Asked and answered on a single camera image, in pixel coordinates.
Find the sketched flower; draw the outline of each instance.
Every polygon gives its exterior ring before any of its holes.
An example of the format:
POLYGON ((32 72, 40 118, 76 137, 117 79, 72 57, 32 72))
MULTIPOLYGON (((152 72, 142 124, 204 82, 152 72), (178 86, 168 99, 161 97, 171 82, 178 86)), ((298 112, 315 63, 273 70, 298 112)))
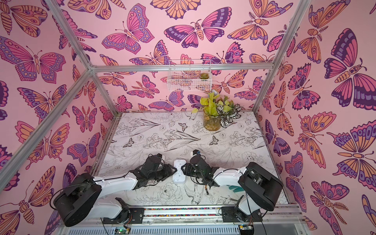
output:
POLYGON ((180 187, 172 182, 167 182, 158 192, 158 200, 162 205, 174 206, 183 199, 180 187))

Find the purple butterfly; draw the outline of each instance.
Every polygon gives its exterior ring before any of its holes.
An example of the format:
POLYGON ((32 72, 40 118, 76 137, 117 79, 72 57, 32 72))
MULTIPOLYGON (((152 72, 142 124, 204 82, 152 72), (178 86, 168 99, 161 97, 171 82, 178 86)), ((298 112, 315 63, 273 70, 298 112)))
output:
POLYGON ((81 166, 88 161, 88 156, 94 158, 97 155, 97 146, 99 144, 100 133, 95 133, 90 142, 86 145, 73 144, 67 149, 67 154, 71 155, 73 159, 78 159, 81 166))
POLYGON ((201 25, 198 23, 200 20, 197 20, 196 23, 192 22, 194 23, 194 27, 190 25, 175 25, 166 29, 164 33, 166 37, 177 43, 181 42, 185 38, 185 40, 182 42, 183 48, 198 47, 198 38, 204 40, 204 34, 209 42, 214 42, 217 37, 222 37, 224 35, 223 29, 211 27, 226 27, 230 20, 230 16, 231 8, 221 8, 208 15, 201 25))
POLYGON ((241 91, 241 92, 235 93, 234 98, 240 97, 240 99, 245 98, 246 100, 255 100, 264 82, 261 78, 262 76, 256 77, 253 81, 253 86, 252 86, 253 88, 248 87, 249 91, 241 91))
POLYGON ((170 96, 168 97, 168 100, 153 102, 149 104, 149 108, 164 109, 166 111, 172 111, 175 109, 174 106, 181 107, 185 105, 185 103, 181 100, 183 97, 184 97, 183 91, 176 90, 176 91, 171 92, 170 96))
POLYGON ((200 99, 201 99, 201 96, 197 96, 197 95, 188 95, 188 100, 191 104, 193 108, 197 108, 197 109, 200 109, 201 108, 201 103, 200 103, 200 99))
POLYGON ((290 176, 286 177, 286 187, 294 194, 295 201, 303 212, 307 212, 307 204, 302 188, 299 185, 299 176, 303 170, 303 155, 296 152, 291 161, 285 161, 285 170, 290 176))
POLYGON ((281 154, 285 155, 291 151, 290 146, 282 138, 277 137, 277 133, 274 134, 273 127, 271 126, 269 120, 265 119, 265 134, 268 144, 274 144, 273 152, 275 152, 279 157, 281 154))

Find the sketched bird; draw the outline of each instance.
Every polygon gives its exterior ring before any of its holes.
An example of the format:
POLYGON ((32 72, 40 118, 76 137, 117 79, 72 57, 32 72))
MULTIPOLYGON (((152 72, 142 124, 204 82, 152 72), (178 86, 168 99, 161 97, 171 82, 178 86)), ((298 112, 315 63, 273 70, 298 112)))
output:
POLYGON ((202 199, 202 194, 204 192, 204 187, 202 187, 201 193, 197 190, 197 184, 194 184, 193 191, 190 190, 186 185, 184 185, 185 192, 187 193, 188 197, 192 197, 191 204, 199 204, 202 199))

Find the metal bar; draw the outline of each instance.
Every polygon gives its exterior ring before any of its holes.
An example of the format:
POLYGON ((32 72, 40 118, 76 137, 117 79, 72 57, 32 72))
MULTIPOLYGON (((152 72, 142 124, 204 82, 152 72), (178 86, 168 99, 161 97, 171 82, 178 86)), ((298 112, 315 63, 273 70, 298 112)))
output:
POLYGON ((279 64, 282 62, 283 57, 285 56, 285 52, 287 51, 288 46, 290 45, 291 40, 294 37, 296 30, 298 29, 300 22, 302 21, 306 10, 309 7, 311 0, 300 0, 298 7, 295 10, 293 17, 290 20, 290 25, 287 28, 285 36, 281 42, 281 45, 278 49, 276 56, 274 57, 274 68, 270 70, 264 80, 264 84, 261 87, 261 90, 258 94, 256 99, 255 105, 253 106, 253 112, 256 114, 260 104, 271 84, 275 74, 278 71, 279 64))
MULTIPOLYGON (((272 69, 273 63, 241 63, 241 64, 211 64, 211 70, 241 70, 241 69, 272 69)), ((168 71, 169 65, 122 65, 122 66, 94 66, 94 73, 100 72, 128 72, 128 71, 168 71)), ((175 70, 199 70, 202 64, 174 65, 175 70)))
POLYGON ((78 91, 84 86, 91 73, 86 71, 68 90, 68 92, 61 98, 58 104, 51 110, 47 117, 39 124, 30 137, 21 145, 21 147, 13 154, 11 159, 3 166, 0 171, 0 191, 8 184, 18 169, 24 164, 29 155, 33 152, 35 147, 51 129, 60 115, 64 112, 67 106, 72 102, 78 91))

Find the sketched butterfly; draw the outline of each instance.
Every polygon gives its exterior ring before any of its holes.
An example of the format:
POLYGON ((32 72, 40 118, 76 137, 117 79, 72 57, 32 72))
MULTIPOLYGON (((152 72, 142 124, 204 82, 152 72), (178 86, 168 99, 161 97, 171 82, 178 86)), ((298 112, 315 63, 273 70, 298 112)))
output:
MULTIPOLYGON (((124 4, 120 0, 111 0, 111 2, 113 2, 116 6, 126 10, 124 4)), ((111 17, 111 7, 108 4, 107 0, 69 0, 68 7, 75 11, 87 13, 93 13, 94 11, 97 11, 95 13, 95 16, 102 20, 108 20, 111 17)))
POLYGON ((72 144, 67 149, 67 154, 71 155, 73 159, 78 159, 81 166, 83 166, 87 161, 88 157, 94 158, 97 156, 97 146, 99 144, 100 133, 95 133, 93 137, 88 141, 88 143, 83 144, 72 144))
POLYGON ((307 150, 308 155, 319 167, 326 168, 323 152, 315 140, 317 140, 317 132, 324 130, 332 124, 336 115, 332 112, 322 112, 314 115, 312 118, 309 115, 301 118, 300 114, 298 117, 301 119, 300 128, 303 133, 299 134, 298 141, 295 144, 299 143, 303 150, 307 150))
POLYGON ((99 110, 103 113, 103 120, 108 121, 114 118, 114 115, 108 107, 100 106, 99 110))
MULTIPOLYGON (((243 49, 240 48, 240 44, 237 42, 234 42, 230 45, 230 47, 227 49, 226 54, 224 54, 224 51, 222 51, 223 55, 220 56, 218 53, 218 57, 211 54, 202 54, 201 59, 204 60, 203 64, 240 64, 243 63, 243 49)), ((213 75, 218 75, 222 72, 222 70, 212 70, 213 75)))
POLYGON ((262 106, 263 106, 267 111, 269 111, 269 113, 271 112, 271 104, 270 104, 270 100, 269 100, 269 99, 271 98, 270 94, 271 94, 271 92, 273 91, 275 85, 276 85, 276 84, 275 84, 274 81, 269 85, 269 88, 268 88, 268 90, 266 91, 266 95, 265 95, 265 97, 263 98, 263 100, 262 100, 262 102, 261 102, 262 106))
POLYGON ((258 1, 258 0, 250 0, 249 3, 253 9, 253 12, 259 19, 249 12, 249 17, 252 20, 248 20, 244 22, 244 24, 251 24, 248 26, 244 26, 240 29, 235 30, 234 32, 230 33, 227 37, 236 39, 236 40, 244 40, 250 38, 251 40, 262 39, 262 43, 266 45, 268 43, 268 34, 266 31, 258 26, 258 25, 268 25, 269 21, 260 18, 270 18, 276 17, 283 13, 285 13, 290 7, 293 5, 292 3, 287 4, 284 8, 279 8, 278 4, 274 1, 268 3, 268 0, 265 1, 258 1))
MULTIPOLYGON (((97 38, 98 36, 97 35, 94 35, 84 29, 79 29, 78 26, 76 25, 76 23, 73 21, 73 19, 70 17, 69 13, 65 10, 62 10, 63 12, 63 15, 65 17, 65 19, 68 21, 69 23, 69 26, 71 27, 74 35, 76 36, 79 44, 81 45, 82 49, 85 50, 85 51, 89 51, 89 52, 97 52, 94 48, 92 48, 91 46, 83 43, 85 40, 83 38, 97 38)), ((68 38, 66 37, 64 31, 61 29, 60 25, 57 23, 56 19, 52 16, 53 20, 55 21, 56 23, 56 26, 58 27, 59 29, 59 32, 60 32, 60 42, 59 42, 59 49, 63 49, 67 46, 68 44, 68 47, 71 47, 71 44, 70 42, 68 41, 68 38)), ((73 47, 72 47, 72 59, 75 60, 76 59, 76 56, 77 56, 77 53, 74 51, 73 47)))
POLYGON ((141 90, 133 90, 133 91, 128 91, 127 94, 131 96, 138 96, 138 97, 147 97, 147 98, 154 98, 155 93, 159 93, 159 90, 155 88, 155 83, 151 82, 149 77, 146 75, 142 75, 142 83, 144 86, 141 84, 141 82, 136 81, 138 86, 132 86, 134 89, 141 89, 141 90))
POLYGON ((218 141, 219 140, 215 136, 213 136, 213 140, 209 143, 209 145, 213 145, 213 144, 218 145, 218 141))
POLYGON ((185 131, 185 129, 188 128, 188 126, 186 125, 186 123, 178 123, 178 124, 179 124, 179 126, 182 127, 183 132, 185 131))
POLYGON ((1 19, 3 27, 8 35, 12 31, 12 18, 10 13, 18 26, 28 35, 32 37, 38 37, 41 30, 37 27, 41 25, 47 19, 47 12, 37 6, 8 6, 8 0, 0 3, 1 19))
POLYGON ((167 15, 177 20, 182 19, 186 11, 197 10, 201 0, 152 0, 150 5, 161 10, 167 9, 167 15))
POLYGON ((337 77, 335 83, 342 82, 336 87, 332 96, 339 99, 339 104, 346 107, 350 104, 353 94, 353 82, 351 75, 354 76, 354 100, 353 105, 357 108, 366 110, 376 110, 376 80, 372 77, 357 73, 362 66, 363 60, 359 58, 360 64, 354 66, 358 54, 358 42, 354 32, 351 29, 345 29, 338 36, 331 52, 332 56, 337 57, 342 62, 328 58, 324 62, 326 68, 325 78, 337 77))
POLYGON ((239 97, 240 99, 244 98, 246 100, 255 100, 264 82, 261 78, 262 76, 256 77, 253 80, 252 88, 248 87, 249 91, 241 91, 241 92, 235 93, 234 98, 239 97))
POLYGON ((320 96, 316 92, 304 90, 311 87, 304 87, 309 81, 306 82, 310 70, 311 64, 305 64, 304 67, 299 67, 296 71, 296 75, 294 75, 288 82, 289 90, 297 89, 293 93, 293 95, 297 96, 292 103, 293 109, 295 110, 301 110, 303 107, 309 110, 312 105, 317 104, 320 100, 320 96))
POLYGON ((151 32, 146 28, 147 24, 149 23, 149 19, 146 18, 146 8, 137 3, 128 13, 127 17, 127 28, 124 27, 123 21, 123 29, 116 29, 122 30, 124 33, 113 33, 108 35, 102 41, 102 45, 105 48, 114 48, 116 50, 126 49, 133 54, 137 54, 141 50, 141 46, 138 41, 148 43, 150 42, 154 36, 151 32))
POLYGON ((265 119, 265 137, 268 144, 274 144, 273 152, 275 152, 279 157, 281 154, 286 155, 291 151, 288 143, 280 137, 277 137, 277 133, 274 134, 273 127, 271 126, 269 120, 265 119))
POLYGON ((52 188, 54 176, 55 167, 52 166, 42 175, 38 183, 35 185, 35 188, 31 192, 31 195, 27 201, 27 190, 34 181, 31 181, 30 185, 26 188, 25 198, 21 200, 19 203, 7 203, 1 205, 4 206, 12 204, 14 206, 17 206, 16 208, 13 208, 14 210, 12 211, 0 214, 1 234, 15 234, 20 223, 21 214, 23 214, 23 218, 26 220, 26 222, 28 222, 29 224, 34 224, 35 216, 31 206, 38 208, 50 202, 54 192, 54 189, 52 188))
POLYGON ((249 55, 249 59, 251 60, 252 63, 272 63, 273 60, 274 60, 274 55, 271 55, 269 57, 267 57, 266 55, 263 55, 265 57, 262 57, 258 54, 250 54, 249 55))
POLYGON ((306 38, 298 43, 295 47, 294 53, 298 49, 301 49, 303 54, 307 53, 308 59, 319 64, 321 62, 321 51, 315 36, 322 41, 322 36, 319 33, 326 30, 328 26, 325 25, 338 16, 349 3, 350 0, 336 1, 331 3, 325 10, 324 8, 320 8, 317 12, 313 12, 313 6, 311 5, 308 12, 308 20, 310 24, 318 30, 309 29, 307 33, 313 37, 306 38))
POLYGON ((39 58, 38 53, 36 55, 33 53, 32 56, 21 45, 0 36, 0 56, 3 60, 15 64, 21 81, 35 81, 37 74, 41 73, 45 82, 56 84, 56 72, 62 70, 65 64, 64 56, 50 52, 39 58))
POLYGON ((93 124, 95 122, 95 115, 97 114, 97 108, 93 109, 90 112, 90 107, 88 107, 88 111, 85 111, 85 108, 82 106, 82 112, 76 107, 72 106, 72 111, 76 116, 76 123, 80 125, 80 130, 82 133, 85 132, 89 128, 89 131, 92 131, 93 124))
POLYGON ((132 147, 132 144, 134 144, 134 143, 135 143, 135 142, 133 141, 133 139, 130 138, 129 141, 128 141, 128 143, 126 143, 126 144, 123 146, 123 148, 125 148, 125 147, 132 147))
POLYGON ((285 107, 283 107, 283 103, 285 101, 285 94, 286 94, 286 82, 282 82, 282 85, 279 89, 278 94, 274 96, 274 105, 279 108, 276 110, 273 114, 278 115, 279 117, 277 119, 277 128, 279 130, 284 130, 287 134, 294 136, 294 130, 293 126, 291 125, 290 121, 286 117, 285 113, 286 112, 285 107))
POLYGON ((363 160, 369 159, 365 157, 366 155, 374 154, 374 151, 369 154, 363 154, 363 152, 370 148, 372 143, 375 141, 376 136, 371 134, 375 130, 376 120, 374 120, 373 122, 369 121, 367 124, 354 127, 352 130, 350 130, 350 133, 339 133, 335 135, 333 133, 327 132, 327 134, 331 135, 334 138, 333 143, 335 145, 337 145, 341 149, 351 152, 338 153, 338 155, 348 157, 350 159, 346 159, 338 163, 338 172, 334 173, 333 175, 336 176, 344 174, 345 176, 354 179, 358 177, 359 183, 371 190, 376 191, 376 183, 373 180, 376 178, 376 169, 365 160, 363 160))
POLYGON ((201 25, 198 23, 201 19, 197 20, 196 23, 191 22, 194 27, 190 25, 175 25, 166 29, 164 34, 177 43, 180 43, 185 38, 182 42, 183 48, 198 47, 198 39, 204 40, 204 34, 209 42, 214 42, 217 37, 222 37, 224 30, 213 27, 226 27, 230 16, 230 7, 221 8, 208 15, 201 25))

